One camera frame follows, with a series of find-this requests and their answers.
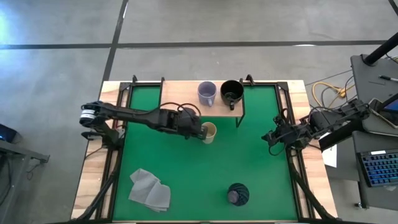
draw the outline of concrete floor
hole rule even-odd
[[[0,44],[109,44],[121,5],[122,0],[2,0]],[[385,40],[398,31],[397,21],[387,0],[130,0],[119,43]],[[222,80],[250,73],[255,79],[310,83],[349,70],[351,55],[376,47],[118,49],[109,79],[135,74],[140,80]],[[51,154],[24,184],[14,223],[69,219],[86,148],[80,105],[97,99],[108,54],[109,49],[0,50],[0,123],[23,135],[21,145]],[[344,86],[350,76],[327,82]],[[334,97],[329,93],[325,101]],[[342,219],[396,223],[396,211],[354,208],[354,182],[330,184]]]

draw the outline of beige cup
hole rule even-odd
[[[216,128],[216,126],[215,126],[213,123],[211,123],[211,122],[204,122],[204,123],[202,124],[202,126],[207,127],[206,139],[203,140],[203,142],[204,142],[205,144],[210,144],[210,143],[212,143],[213,140],[214,140],[214,136],[216,136],[216,133],[217,133],[217,128]]]

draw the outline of black mug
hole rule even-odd
[[[221,99],[230,110],[235,109],[235,104],[243,97],[243,85],[236,80],[228,80],[221,85]]]

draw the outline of gray towel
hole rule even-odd
[[[170,187],[150,172],[138,169],[130,175],[134,183],[129,199],[144,204],[156,212],[165,212],[170,206]]]

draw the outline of keyboard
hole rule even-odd
[[[398,149],[358,154],[369,187],[398,184]]]

